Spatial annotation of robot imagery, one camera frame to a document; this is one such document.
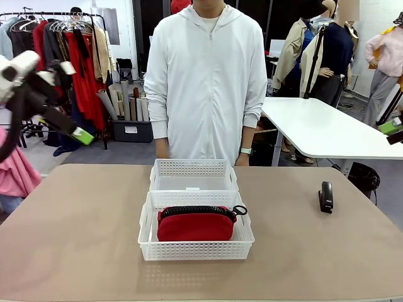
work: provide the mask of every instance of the red pencil case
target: red pencil case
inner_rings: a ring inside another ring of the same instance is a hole
[[[244,206],[232,211],[224,206],[172,206],[158,212],[159,241],[228,241],[237,215],[246,215]]]

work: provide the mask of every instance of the zipper pull ring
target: zipper pull ring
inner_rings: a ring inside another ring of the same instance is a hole
[[[237,216],[237,215],[244,216],[247,214],[247,208],[245,208],[244,206],[234,206],[234,208],[232,209],[232,212],[235,216]]]

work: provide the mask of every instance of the white plastic basket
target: white plastic basket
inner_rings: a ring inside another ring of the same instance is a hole
[[[237,191],[152,191],[140,216],[144,260],[246,259],[254,242],[249,215],[238,216],[230,241],[159,242],[158,212],[168,206],[245,206]]]
[[[150,191],[238,191],[234,168],[227,160],[156,159],[150,180]]]

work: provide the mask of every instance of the black zipper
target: black zipper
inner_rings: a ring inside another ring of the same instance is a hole
[[[231,221],[234,223],[236,222],[237,216],[236,212],[221,208],[219,206],[172,206],[161,212],[161,220],[169,216],[191,213],[224,215],[231,219]]]

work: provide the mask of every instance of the brown table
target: brown table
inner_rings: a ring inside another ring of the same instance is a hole
[[[403,234],[330,168],[237,168],[247,260],[145,262],[150,167],[63,165],[0,226],[0,299],[342,300],[403,296]],[[335,209],[319,211],[331,181]]]

